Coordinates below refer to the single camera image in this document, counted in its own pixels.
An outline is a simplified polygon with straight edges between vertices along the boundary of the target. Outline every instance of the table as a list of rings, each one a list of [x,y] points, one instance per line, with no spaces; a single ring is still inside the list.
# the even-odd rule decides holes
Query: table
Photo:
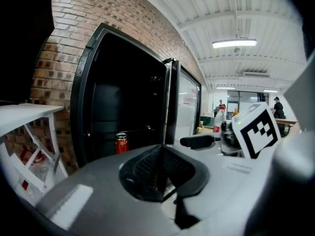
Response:
[[[48,192],[55,185],[55,175],[58,167],[60,168],[64,178],[68,177],[61,161],[55,129],[54,113],[60,110],[63,110],[63,107],[36,104],[0,106],[0,165],[11,187],[18,195],[27,199],[29,202],[30,200],[29,197],[27,197],[26,192],[18,184],[20,176],[23,176],[26,181],[32,183],[36,188],[38,188],[42,195]],[[32,133],[32,128],[29,125],[29,122],[43,117],[48,118],[49,120],[49,129],[55,154],[50,152],[43,145],[40,139]],[[26,165],[21,162],[15,153],[9,156],[3,139],[3,136],[6,133],[20,126],[24,126],[26,128],[33,142],[37,145],[37,149],[32,154]],[[45,181],[40,180],[29,170],[31,164],[40,151],[45,154],[50,162],[52,162],[52,167],[49,169]]]

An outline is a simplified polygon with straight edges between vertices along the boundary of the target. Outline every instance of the glass door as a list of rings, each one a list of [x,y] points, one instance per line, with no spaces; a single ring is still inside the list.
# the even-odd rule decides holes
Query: glass door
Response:
[[[179,73],[176,145],[180,145],[181,138],[196,134],[200,117],[200,89],[200,83],[182,68]]]

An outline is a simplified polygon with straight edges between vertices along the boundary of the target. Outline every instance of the black refrigerator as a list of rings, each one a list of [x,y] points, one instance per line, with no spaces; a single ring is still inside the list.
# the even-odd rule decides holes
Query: black refrigerator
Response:
[[[129,150],[179,144],[196,134],[201,84],[180,60],[160,60],[130,36],[101,23],[81,56],[70,102],[71,135],[79,167],[114,155],[125,132]]]

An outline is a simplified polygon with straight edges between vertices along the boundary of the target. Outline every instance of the ceiling light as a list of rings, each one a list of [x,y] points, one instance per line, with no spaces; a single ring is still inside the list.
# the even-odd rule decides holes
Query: ceiling light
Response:
[[[235,89],[235,88],[226,88],[226,87],[219,87],[217,89]]]
[[[278,92],[278,91],[276,91],[276,90],[264,90],[264,92]]]
[[[231,47],[231,46],[255,46],[257,44],[256,39],[240,38],[230,39],[224,41],[216,41],[212,43],[213,48]]]

